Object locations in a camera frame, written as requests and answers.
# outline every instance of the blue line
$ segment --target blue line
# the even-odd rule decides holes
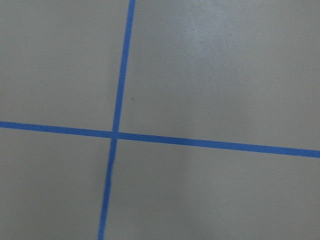
[[[111,192],[111,185],[112,185],[112,172],[113,172],[113,167],[114,167],[116,152],[117,152],[117,142],[118,142],[121,110],[122,110],[122,103],[123,103],[124,90],[125,90],[125,81],[126,81],[132,25],[134,20],[134,13],[135,13],[135,4],[136,4],[135,0],[129,0],[123,48],[122,48],[121,66],[120,66],[120,73],[119,73],[119,79],[118,79],[118,88],[117,88],[115,108],[114,108],[110,152],[109,152],[108,166],[107,166],[107,172],[106,172],[105,184],[104,184],[103,201],[102,201],[101,214],[100,214],[98,240],[104,240],[105,232],[106,232],[107,215],[108,215],[110,192]]]
[[[47,132],[47,133],[56,133],[56,134],[71,134],[71,135],[90,136],[90,137],[98,137],[98,138],[111,138],[111,134],[112,134],[110,131],[90,130],[90,129],[63,127],[63,126],[37,125],[37,124],[18,123],[18,122],[9,122],[9,121],[0,121],[0,128],[20,129],[20,130],[29,130],[29,131]]]
[[[144,135],[135,133],[124,133],[119,132],[119,139],[133,140],[150,143],[163,143],[163,144],[175,144],[175,145],[186,145],[204,148],[214,149],[227,149],[227,150],[238,150],[246,152],[266,153],[266,154],[280,154],[280,155],[291,155],[301,157],[320,158],[320,150],[309,150],[279,146],[264,146],[264,145],[253,145],[245,143],[234,143],[234,142],[223,142],[223,141],[210,141],[210,140],[199,140],[190,138],[179,138],[169,136],[154,136]]]
[[[62,127],[62,126],[36,125],[36,124],[18,123],[18,122],[9,122],[9,121],[0,121],[0,128],[20,129],[20,130],[57,133],[57,134],[71,134],[71,135],[98,137],[98,138],[106,138],[106,139],[109,139],[112,137],[112,132],[110,131]],[[265,146],[265,145],[254,145],[254,144],[235,143],[235,142],[180,138],[180,137],[171,137],[171,136],[155,136],[155,135],[146,135],[146,134],[126,133],[126,132],[119,132],[117,134],[117,139],[149,142],[149,143],[185,145],[185,146],[213,148],[213,149],[238,150],[238,151],[255,152],[255,153],[320,158],[320,150],[290,148],[290,147],[280,147],[280,146]],[[116,147],[112,139],[111,139],[111,147],[112,148]],[[110,156],[111,159],[114,158],[115,156],[115,151],[113,152],[114,152],[114,155]]]

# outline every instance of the concrete floor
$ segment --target concrete floor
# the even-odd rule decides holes
[[[0,1],[0,121],[112,131],[127,0]],[[137,0],[120,132],[319,149],[320,1]],[[0,239],[96,239],[110,140],[0,128]],[[318,240],[320,160],[119,140],[108,240]]]

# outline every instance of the gray floor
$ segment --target gray floor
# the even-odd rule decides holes
[[[127,0],[0,1],[0,121],[111,131]],[[320,2],[137,0],[120,131],[319,149]],[[109,139],[0,128],[0,239],[96,239]],[[120,140],[108,240],[318,240],[320,162]]]

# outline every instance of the blue tape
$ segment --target blue tape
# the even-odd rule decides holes
[[[116,152],[117,152],[118,133],[119,133],[121,110],[122,110],[122,103],[123,103],[124,90],[125,90],[125,81],[126,81],[132,25],[134,21],[135,4],[136,4],[135,0],[129,0],[128,12],[126,17],[125,34],[124,34],[124,40],[123,40],[123,48],[122,48],[121,66],[120,66],[120,73],[119,73],[119,79],[118,79],[118,88],[117,88],[115,108],[114,108],[110,152],[109,152],[108,166],[107,166],[107,172],[106,172],[105,184],[104,184],[103,201],[102,201],[101,214],[100,214],[98,240],[104,240],[105,232],[106,232],[107,215],[108,215],[110,192],[111,192],[111,185],[112,185],[111,184],[112,172],[113,172],[113,167],[114,167],[114,162],[115,162]]]
[[[0,121],[0,128],[20,129],[20,130],[29,130],[29,131],[47,132],[47,133],[56,133],[56,134],[71,134],[71,135],[90,136],[90,137],[98,137],[98,138],[111,138],[111,135],[112,135],[110,131],[90,130],[90,129],[63,127],[63,126],[37,125],[37,124],[18,123],[18,122],[9,122],[9,121]]]
[[[179,138],[179,137],[169,137],[169,136],[154,136],[154,135],[144,135],[144,134],[124,133],[124,132],[120,132],[118,135],[118,138],[123,140],[133,140],[133,141],[150,142],[150,143],[175,144],[175,145],[186,145],[186,146],[214,148],[214,149],[238,150],[238,151],[255,152],[255,153],[320,158],[320,150],[309,150],[309,149],[299,149],[299,148],[289,148],[289,147],[279,147],[279,146],[253,145],[253,144],[223,142],[223,141],[199,140],[199,139]]]

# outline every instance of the vertical blue line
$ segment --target vertical blue line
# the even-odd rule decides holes
[[[104,194],[103,194],[102,208],[101,208],[101,214],[100,214],[98,240],[104,240],[105,232],[106,232],[106,223],[107,223],[108,207],[109,207],[110,192],[111,192],[112,171],[113,171],[116,152],[117,152],[117,142],[118,142],[121,110],[122,110],[122,103],[123,103],[123,96],[124,96],[124,89],[125,89],[126,72],[127,72],[132,25],[134,20],[135,4],[136,4],[136,0],[129,0],[123,48],[122,48],[121,66],[120,66],[120,73],[119,73],[119,79],[118,79],[118,88],[117,88],[116,101],[115,101],[109,160],[108,160],[108,167],[107,167],[107,172],[105,177]]]

